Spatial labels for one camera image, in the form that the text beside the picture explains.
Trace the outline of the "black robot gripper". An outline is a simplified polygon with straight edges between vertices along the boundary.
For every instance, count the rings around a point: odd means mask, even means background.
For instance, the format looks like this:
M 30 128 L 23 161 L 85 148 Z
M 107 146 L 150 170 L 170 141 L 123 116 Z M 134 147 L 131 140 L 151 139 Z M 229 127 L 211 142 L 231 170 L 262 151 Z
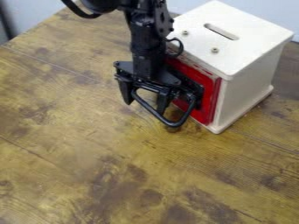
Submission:
M 166 64 L 170 54 L 166 50 L 166 43 L 161 43 L 154 48 L 141 48 L 131 45 L 133 60 L 117 61 L 114 66 L 117 68 L 117 80 L 127 105 L 135 100 L 133 97 L 133 89 L 138 81 L 153 81 L 158 84 L 178 86 L 182 80 L 171 72 L 171 68 Z M 157 111 L 161 115 L 165 114 L 166 109 L 174 99 L 173 92 L 163 90 L 157 98 Z

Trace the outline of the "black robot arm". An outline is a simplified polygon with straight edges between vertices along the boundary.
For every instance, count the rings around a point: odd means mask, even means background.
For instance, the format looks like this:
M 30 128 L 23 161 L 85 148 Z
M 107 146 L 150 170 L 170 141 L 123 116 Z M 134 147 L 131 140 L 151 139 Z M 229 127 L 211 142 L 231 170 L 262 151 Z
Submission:
M 169 39 L 174 18 L 166 0 L 81 0 L 91 11 L 87 18 L 98 18 L 115 10 L 125 12 L 131 32 L 131 61 L 117 61 L 117 80 L 127 105 L 138 101 L 155 115 L 163 116 L 174 100 L 173 87 L 179 86 L 166 71 L 166 60 L 183 53 L 183 43 Z

